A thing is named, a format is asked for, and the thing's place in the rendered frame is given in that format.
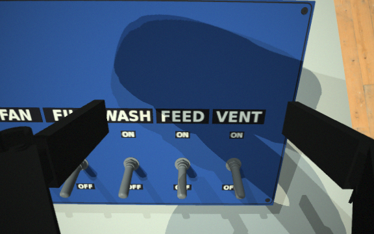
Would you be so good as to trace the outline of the blue switch panel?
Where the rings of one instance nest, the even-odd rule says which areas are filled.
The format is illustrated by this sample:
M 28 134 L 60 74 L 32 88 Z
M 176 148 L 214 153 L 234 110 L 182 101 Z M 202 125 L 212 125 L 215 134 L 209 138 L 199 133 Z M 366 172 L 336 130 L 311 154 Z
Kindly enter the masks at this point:
M 0 0 L 0 131 L 104 99 L 53 204 L 273 205 L 315 4 Z

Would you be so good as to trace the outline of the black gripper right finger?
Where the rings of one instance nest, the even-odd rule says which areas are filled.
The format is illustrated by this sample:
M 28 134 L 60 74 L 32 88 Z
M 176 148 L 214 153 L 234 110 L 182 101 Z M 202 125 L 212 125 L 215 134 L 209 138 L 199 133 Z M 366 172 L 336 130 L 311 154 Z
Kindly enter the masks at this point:
M 282 134 L 341 189 L 353 189 L 351 234 L 374 234 L 374 139 L 288 101 Z

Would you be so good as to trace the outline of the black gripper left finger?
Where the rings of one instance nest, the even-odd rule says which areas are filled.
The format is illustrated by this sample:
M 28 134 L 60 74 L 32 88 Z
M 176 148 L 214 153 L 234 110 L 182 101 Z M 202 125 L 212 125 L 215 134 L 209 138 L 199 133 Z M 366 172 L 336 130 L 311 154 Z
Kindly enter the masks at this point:
M 61 234 L 49 188 L 60 188 L 109 133 L 95 99 L 35 135 L 0 131 L 0 234 Z

